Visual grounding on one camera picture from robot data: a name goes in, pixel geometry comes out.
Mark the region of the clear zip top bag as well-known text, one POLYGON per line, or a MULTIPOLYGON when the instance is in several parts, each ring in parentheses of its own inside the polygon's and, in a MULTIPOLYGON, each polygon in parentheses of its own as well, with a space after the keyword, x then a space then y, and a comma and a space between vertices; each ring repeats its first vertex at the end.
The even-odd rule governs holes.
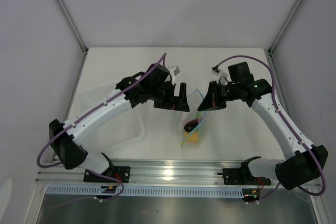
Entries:
POLYGON ((181 148, 196 147, 203 138, 207 112, 198 111, 198 107, 203 99, 204 95, 199 89, 195 89, 187 95, 190 111, 175 111, 174 113, 177 133, 181 141, 181 148))

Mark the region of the purple toy eggplant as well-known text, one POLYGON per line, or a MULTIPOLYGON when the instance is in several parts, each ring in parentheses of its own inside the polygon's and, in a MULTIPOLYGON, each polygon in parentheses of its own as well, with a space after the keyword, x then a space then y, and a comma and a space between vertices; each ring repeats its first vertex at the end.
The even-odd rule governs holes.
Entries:
POLYGON ((186 122, 183 126, 185 132, 192 132, 200 123, 199 113, 196 114, 195 118, 186 122))

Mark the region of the yellow toy lemon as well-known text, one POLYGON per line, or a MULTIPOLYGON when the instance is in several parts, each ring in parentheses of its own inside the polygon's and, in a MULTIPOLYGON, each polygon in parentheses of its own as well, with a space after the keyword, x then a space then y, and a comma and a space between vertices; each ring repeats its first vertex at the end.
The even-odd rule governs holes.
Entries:
POLYGON ((198 144, 200 139, 200 135, 198 131, 195 132, 185 132, 184 134, 184 143, 188 145, 198 144))

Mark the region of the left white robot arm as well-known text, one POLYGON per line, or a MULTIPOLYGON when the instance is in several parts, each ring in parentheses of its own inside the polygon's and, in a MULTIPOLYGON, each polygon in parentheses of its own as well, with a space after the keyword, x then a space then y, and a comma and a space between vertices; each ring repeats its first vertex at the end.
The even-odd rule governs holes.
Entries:
POLYGON ((106 123, 139 104, 153 101, 154 108, 189 112, 186 83, 180 84, 175 95, 177 66, 165 67, 152 64, 146 72, 138 72, 119 81, 115 88, 98 104, 81 113, 77 118, 49 123, 51 148, 66 170, 77 167, 95 172, 102 181, 114 176, 114 165, 105 153, 94 153, 84 148, 88 138, 106 123))

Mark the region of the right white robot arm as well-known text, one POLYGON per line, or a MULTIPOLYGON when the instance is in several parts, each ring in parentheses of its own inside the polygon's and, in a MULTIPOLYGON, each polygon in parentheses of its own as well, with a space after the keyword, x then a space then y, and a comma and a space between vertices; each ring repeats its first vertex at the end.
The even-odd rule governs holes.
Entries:
POLYGON ((211 81, 199 105, 199 111, 215 111, 227 107, 230 101, 241 100, 265 122, 283 153, 284 160, 263 159, 260 156, 244 160, 240 179, 251 184, 259 177, 276 179, 287 190, 301 188, 303 184, 321 178, 325 186, 323 168, 328 151, 316 146, 294 124, 275 97, 265 79, 256 80, 246 62, 228 67, 230 81, 211 81))

